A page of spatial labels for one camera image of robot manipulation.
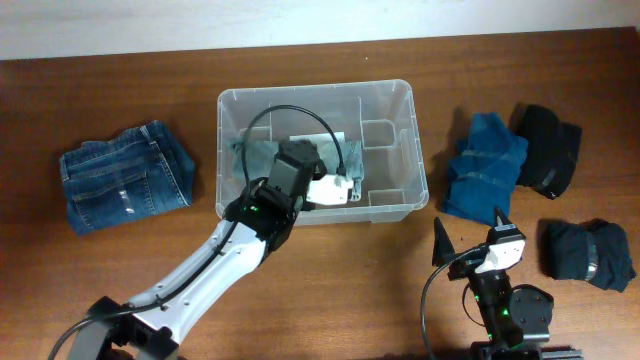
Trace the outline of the teal blue shirt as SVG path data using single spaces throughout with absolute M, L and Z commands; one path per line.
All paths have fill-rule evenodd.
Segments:
M 449 188 L 442 211 L 493 226 L 495 209 L 510 212 L 528 145 L 498 114 L 475 114 L 468 136 L 457 142 L 458 154 L 449 161 Z

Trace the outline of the light blue jeans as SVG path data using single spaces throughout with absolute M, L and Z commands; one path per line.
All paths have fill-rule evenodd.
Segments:
M 329 173 L 337 174 L 339 166 L 339 157 L 332 142 L 313 143 L 317 147 L 320 159 L 324 162 Z M 344 165 L 347 162 L 356 160 L 362 161 L 362 181 L 365 178 L 364 163 L 362 155 L 362 143 L 360 141 L 345 140 L 339 142 L 341 152 L 343 154 Z M 234 152 L 233 160 L 233 176 L 244 178 L 243 168 L 241 164 L 241 147 L 242 139 L 234 140 L 230 148 Z M 278 152 L 279 143 L 275 141 L 250 140 L 247 149 L 247 169 L 249 177 L 267 177 L 270 173 L 274 156 Z

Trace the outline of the dark blue jeans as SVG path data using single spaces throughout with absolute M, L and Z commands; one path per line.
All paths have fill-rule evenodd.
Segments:
M 87 141 L 59 158 L 69 223 L 79 235 L 193 203 L 196 166 L 160 121 Z

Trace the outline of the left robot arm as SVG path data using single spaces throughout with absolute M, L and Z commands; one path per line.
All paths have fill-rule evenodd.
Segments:
M 362 176 L 351 141 L 242 141 L 236 158 L 247 182 L 209 239 L 164 279 L 120 305 L 103 297 L 67 332 L 71 359 L 176 359 L 200 318 L 238 280 L 289 238 L 303 211 L 344 205 Z

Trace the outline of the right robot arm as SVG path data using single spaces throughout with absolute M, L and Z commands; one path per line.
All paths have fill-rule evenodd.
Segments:
M 465 290 L 474 295 L 482 326 L 488 339 L 470 346 L 471 359 L 581 359 L 583 352 L 572 347 L 545 348 L 550 340 L 554 298 L 530 284 L 513 286 L 507 271 L 523 257 L 526 236 L 498 207 L 494 226 L 486 240 L 466 251 L 457 252 L 439 218 L 434 219 L 432 265 L 436 270 L 421 295 L 421 331 L 427 348 L 426 297 L 435 278 L 446 271 L 451 281 L 468 281 Z

